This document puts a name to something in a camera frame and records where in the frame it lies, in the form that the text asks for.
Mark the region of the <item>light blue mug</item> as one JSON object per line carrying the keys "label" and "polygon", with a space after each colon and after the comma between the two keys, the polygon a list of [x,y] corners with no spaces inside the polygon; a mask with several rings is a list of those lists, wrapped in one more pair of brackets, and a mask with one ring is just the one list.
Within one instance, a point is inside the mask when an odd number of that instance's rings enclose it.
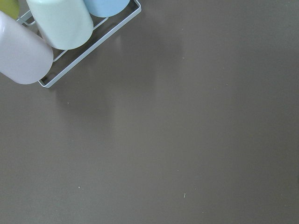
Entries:
{"label": "light blue mug", "polygon": [[96,17],[111,17],[120,13],[130,0],[84,0],[90,14]]}

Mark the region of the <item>white mug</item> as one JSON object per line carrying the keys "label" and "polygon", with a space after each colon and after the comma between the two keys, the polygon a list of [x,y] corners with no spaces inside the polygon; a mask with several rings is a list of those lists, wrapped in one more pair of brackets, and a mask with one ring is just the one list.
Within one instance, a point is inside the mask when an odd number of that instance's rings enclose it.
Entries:
{"label": "white mug", "polygon": [[56,49],[75,49],[93,34],[93,21],[82,0],[28,0],[44,40]]}

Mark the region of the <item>pink mug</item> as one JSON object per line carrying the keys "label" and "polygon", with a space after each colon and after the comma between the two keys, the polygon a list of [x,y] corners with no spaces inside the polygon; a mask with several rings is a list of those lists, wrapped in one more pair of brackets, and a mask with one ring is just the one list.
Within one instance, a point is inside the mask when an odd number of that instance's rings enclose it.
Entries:
{"label": "pink mug", "polygon": [[0,72],[19,84],[42,79],[53,63],[52,48],[38,35],[0,13]]}

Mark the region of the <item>yellow mug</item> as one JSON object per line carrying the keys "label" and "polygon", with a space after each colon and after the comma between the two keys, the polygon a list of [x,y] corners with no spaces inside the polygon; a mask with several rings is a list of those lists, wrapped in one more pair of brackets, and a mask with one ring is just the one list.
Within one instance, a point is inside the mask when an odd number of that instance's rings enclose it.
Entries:
{"label": "yellow mug", "polygon": [[0,10],[16,20],[19,16],[20,5],[18,0],[0,0]]}

